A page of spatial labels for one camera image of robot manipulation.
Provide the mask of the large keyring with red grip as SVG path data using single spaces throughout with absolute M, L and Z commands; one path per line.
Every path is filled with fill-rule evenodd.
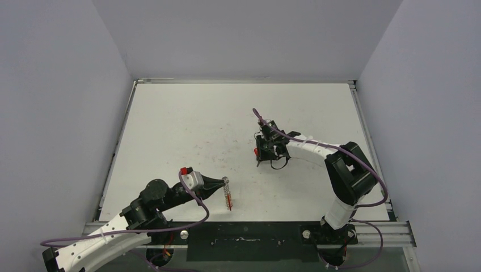
M 232 197 L 231 197 L 231 192 L 229 187 L 230 181 L 229 181 L 229 178 L 226 176 L 223 177 L 222 180 L 224 181 L 223 192 L 225 196 L 226 207 L 229 211 L 231 211 L 233 208 L 233 203 L 232 203 Z

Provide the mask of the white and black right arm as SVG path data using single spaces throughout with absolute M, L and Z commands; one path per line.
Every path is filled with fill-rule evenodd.
M 330 183 L 335 195 L 334 202 L 321 219 L 320 234 L 328 243 L 335 243 L 343 236 L 343 228 L 353 218 L 356 207 L 365 195 L 378 184 L 372 174 L 372 166 L 357 143 L 332 145 L 306 137 L 297 131 L 285 133 L 274 121 L 258 121 L 256 161 L 273 163 L 285 159 L 288 163 L 291 152 L 298 148 L 324 160 Z

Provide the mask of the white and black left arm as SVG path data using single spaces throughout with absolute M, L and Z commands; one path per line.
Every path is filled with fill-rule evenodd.
M 179 172 L 179 182 L 169 186 L 162 179 L 147 183 L 139 196 L 113 219 L 87 236 L 43 241 L 42 258 L 47 271 L 96 271 L 103 265 L 141 245 L 162 244 L 170 234 L 187 231 L 210 215 L 203 201 L 228 186 L 229 179 L 210 178 L 190 168 Z M 206 215 L 198 222 L 174 227 L 163 212 L 195 201 Z

